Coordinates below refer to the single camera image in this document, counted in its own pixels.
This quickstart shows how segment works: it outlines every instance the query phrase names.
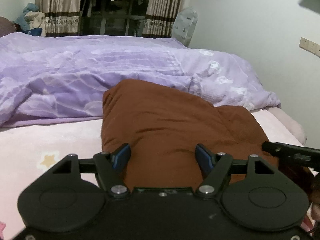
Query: striped curtain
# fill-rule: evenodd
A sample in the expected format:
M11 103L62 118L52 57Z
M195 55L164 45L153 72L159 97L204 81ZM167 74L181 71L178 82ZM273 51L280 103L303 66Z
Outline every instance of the striped curtain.
M143 37L171 37L181 0L149 0Z
M47 37L78 35L80 0L36 0L44 13Z

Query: blue stuffed animal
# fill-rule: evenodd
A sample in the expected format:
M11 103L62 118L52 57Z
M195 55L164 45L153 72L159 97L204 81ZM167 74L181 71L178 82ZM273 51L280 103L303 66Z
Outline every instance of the blue stuffed animal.
M28 3L28 5L23 9L23 13L19 16L18 19L15 20L14 23L19 24L23 31L28 31L30 30L30 27L24 17L28 12L38 12L38 11L39 11L39 6L35 5L34 3Z

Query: bed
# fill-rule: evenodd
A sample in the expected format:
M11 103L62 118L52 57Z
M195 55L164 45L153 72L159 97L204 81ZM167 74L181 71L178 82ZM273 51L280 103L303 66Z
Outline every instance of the bed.
M16 200L27 185L66 154L90 158L101 151L102 94L123 79L172 87L214 106L243 106L270 141L304 143L299 125L282 124L281 114L271 113L279 99L263 89L250 64L236 55L187 49L173 39L52 39L12 33L0 38L0 56L0 221L7 224L5 239L24 227ZM84 178L95 182L90 175Z

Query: brown pillow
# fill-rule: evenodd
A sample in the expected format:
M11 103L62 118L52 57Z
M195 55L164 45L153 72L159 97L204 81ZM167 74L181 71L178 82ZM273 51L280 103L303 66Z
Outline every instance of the brown pillow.
M16 28L14 27L14 23L4 17L0 17L0 38L15 32Z
M123 174L133 187L193 187L203 177L195 147L235 159L258 154L277 166L277 158L262 152L268 138L242 106L214 107L200 97L169 87L124 80L103 98L102 148L112 152L128 142L131 159ZM236 175L233 181L243 179Z

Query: electrical outlet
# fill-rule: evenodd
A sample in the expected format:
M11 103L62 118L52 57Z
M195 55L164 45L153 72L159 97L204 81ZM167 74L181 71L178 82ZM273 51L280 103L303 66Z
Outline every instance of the electrical outlet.
M305 38L301 38L300 40L300 48L308 50L309 40Z
M318 57L320 57L320 45L317 45L316 55L317 55Z
M313 53L313 54L316 54L317 45L318 45L318 44L316 44L315 42L309 41L308 51L310 51L310 52Z

